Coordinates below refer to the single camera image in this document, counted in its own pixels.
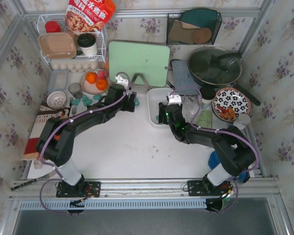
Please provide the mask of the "white storage basket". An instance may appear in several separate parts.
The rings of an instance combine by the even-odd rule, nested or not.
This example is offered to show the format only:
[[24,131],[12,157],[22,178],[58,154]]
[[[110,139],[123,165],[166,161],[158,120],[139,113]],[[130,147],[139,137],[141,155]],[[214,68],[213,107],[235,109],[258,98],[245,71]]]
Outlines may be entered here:
[[158,103],[163,102],[165,105],[178,104],[181,105],[181,96],[179,94],[173,94],[170,96],[173,90],[171,88],[154,88],[147,93],[147,103],[149,110],[149,119],[151,124],[155,128],[163,128],[165,124],[158,123]]

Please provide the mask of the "teal coffee capsule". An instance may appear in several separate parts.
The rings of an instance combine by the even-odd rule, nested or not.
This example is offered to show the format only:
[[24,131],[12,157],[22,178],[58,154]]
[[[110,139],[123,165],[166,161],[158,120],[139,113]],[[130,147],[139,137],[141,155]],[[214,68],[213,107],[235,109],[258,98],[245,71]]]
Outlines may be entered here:
[[135,98],[135,106],[139,106],[140,105],[140,102],[138,100],[138,98]]

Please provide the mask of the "white coffee cup black lid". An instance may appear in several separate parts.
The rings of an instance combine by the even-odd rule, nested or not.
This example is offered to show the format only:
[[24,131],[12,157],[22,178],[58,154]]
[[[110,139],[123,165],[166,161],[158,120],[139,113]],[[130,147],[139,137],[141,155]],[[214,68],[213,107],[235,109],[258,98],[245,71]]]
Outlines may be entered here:
[[85,56],[97,55],[96,37],[90,33],[80,34],[77,38],[78,46],[82,49]]

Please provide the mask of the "green cup right side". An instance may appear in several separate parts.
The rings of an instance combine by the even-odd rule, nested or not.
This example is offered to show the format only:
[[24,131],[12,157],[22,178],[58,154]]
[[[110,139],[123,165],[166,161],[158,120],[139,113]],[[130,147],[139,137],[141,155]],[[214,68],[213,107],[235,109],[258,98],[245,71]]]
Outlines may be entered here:
[[197,126],[201,128],[212,128],[212,113],[209,110],[203,110],[199,114],[198,120],[197,120]]

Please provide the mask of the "pink fruit plate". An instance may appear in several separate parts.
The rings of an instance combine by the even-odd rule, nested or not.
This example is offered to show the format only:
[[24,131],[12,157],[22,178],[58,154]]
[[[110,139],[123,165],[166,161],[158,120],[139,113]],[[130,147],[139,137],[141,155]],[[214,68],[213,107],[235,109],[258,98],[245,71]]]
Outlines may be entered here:
[[88,94],[101,94],[112,85],[109,72],[105,69],[95,69],[82,75],[79,82],[82,90]]

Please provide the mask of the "green cutting board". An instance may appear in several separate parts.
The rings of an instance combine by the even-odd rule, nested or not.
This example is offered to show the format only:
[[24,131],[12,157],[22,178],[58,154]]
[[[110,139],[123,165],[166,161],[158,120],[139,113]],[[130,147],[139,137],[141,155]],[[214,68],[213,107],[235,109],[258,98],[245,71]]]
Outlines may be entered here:
[[109,76],[115,82],[119,72],[132,79],[141,73],[148,84],[154,87],[166,85],[170,48],[163,45],[111,41],[109,51]]

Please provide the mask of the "floral patterned plate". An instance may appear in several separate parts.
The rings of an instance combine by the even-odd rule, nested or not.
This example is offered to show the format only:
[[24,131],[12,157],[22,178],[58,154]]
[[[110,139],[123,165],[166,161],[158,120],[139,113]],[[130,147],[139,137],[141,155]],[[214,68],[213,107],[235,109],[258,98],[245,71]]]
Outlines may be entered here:
[[251,103],[242,92],[228,87],[216,92],[211,107],[216,117],[222,121],[233,123],[239,115],[249,115]]

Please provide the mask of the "black frying pan with lid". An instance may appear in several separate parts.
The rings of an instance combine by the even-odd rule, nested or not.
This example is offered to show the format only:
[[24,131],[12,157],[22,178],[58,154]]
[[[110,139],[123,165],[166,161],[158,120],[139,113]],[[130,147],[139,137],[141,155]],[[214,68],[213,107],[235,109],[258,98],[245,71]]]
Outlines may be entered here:
[[231,86],[242,92],[254,105],[260,106],[260,100],[237,82],[243,72],[240,59],[240,52],[229,52],[220,47],[201,47],[191,53],[187,66],[197,84],[213,88]]

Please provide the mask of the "egg carton tray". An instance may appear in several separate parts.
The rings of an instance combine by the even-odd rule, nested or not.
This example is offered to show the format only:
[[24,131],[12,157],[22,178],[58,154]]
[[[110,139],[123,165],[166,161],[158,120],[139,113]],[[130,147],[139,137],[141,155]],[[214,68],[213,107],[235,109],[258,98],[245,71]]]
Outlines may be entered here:
[[53,70],[69,70],[70,72],[87,72],[90,70],[103,68],[104,62],[86,61],[55,61],[50,63]]

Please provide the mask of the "white bottle blue label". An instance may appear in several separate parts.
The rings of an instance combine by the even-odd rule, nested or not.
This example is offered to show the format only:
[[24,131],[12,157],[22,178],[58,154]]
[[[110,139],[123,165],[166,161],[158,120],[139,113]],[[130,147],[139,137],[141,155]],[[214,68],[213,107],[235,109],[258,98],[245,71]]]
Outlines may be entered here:
[[250,116],[247,114],[239,114],[239,116],[233,122],[233,125],[236,126],[239,130],[244,130],[250,123]]

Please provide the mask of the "striped red cloth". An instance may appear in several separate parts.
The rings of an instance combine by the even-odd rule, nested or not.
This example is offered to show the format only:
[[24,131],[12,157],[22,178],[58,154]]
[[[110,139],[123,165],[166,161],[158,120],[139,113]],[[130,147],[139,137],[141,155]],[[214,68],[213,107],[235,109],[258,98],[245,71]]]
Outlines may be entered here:
[[39,140],[39,137],[43,131],[43,128],[50,118],[67,118],[70,112],[69,107],[62,107],[60,109],[52,109],[47,105],[46,102],[42,102],[31,134],[29,136],[24,155],[22,157],[25,161],[33,161],[39,158],[39,153],[36,151],[36,144]]

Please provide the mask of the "round cork coaster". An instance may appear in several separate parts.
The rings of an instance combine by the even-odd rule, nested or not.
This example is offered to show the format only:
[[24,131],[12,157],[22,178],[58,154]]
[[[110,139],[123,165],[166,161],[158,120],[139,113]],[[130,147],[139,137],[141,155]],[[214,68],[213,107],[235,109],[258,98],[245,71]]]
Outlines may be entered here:
[[205,44],[210,41],[211,37],[212,32],[209,28],[200,28],[192,34],[192,41],[195,44]]

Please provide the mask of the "brown square container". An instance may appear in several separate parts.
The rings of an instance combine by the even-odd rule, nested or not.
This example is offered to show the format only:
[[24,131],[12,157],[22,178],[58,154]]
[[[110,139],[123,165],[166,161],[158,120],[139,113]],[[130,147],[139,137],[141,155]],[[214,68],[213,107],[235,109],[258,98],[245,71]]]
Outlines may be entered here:
[[76,56],[76,36],[72,32],[42,34],[38,37],[42,54],[48,59],[72,59]]

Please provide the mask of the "red snack bag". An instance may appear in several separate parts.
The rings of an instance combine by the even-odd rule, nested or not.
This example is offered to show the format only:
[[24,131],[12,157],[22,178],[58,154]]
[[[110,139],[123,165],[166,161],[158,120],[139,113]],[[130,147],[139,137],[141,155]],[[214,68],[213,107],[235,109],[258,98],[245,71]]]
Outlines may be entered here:
[[101,31],[115,11],[112,0],[70,0],[64,22],[72,32]]

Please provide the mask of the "red jar lid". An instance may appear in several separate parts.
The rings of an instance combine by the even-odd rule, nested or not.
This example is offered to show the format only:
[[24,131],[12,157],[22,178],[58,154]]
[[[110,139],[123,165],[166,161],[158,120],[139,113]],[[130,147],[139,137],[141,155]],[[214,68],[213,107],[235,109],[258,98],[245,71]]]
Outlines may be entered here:
[[49,21],[45,24],[46,33],[61,32],[61,27],[56,21]]

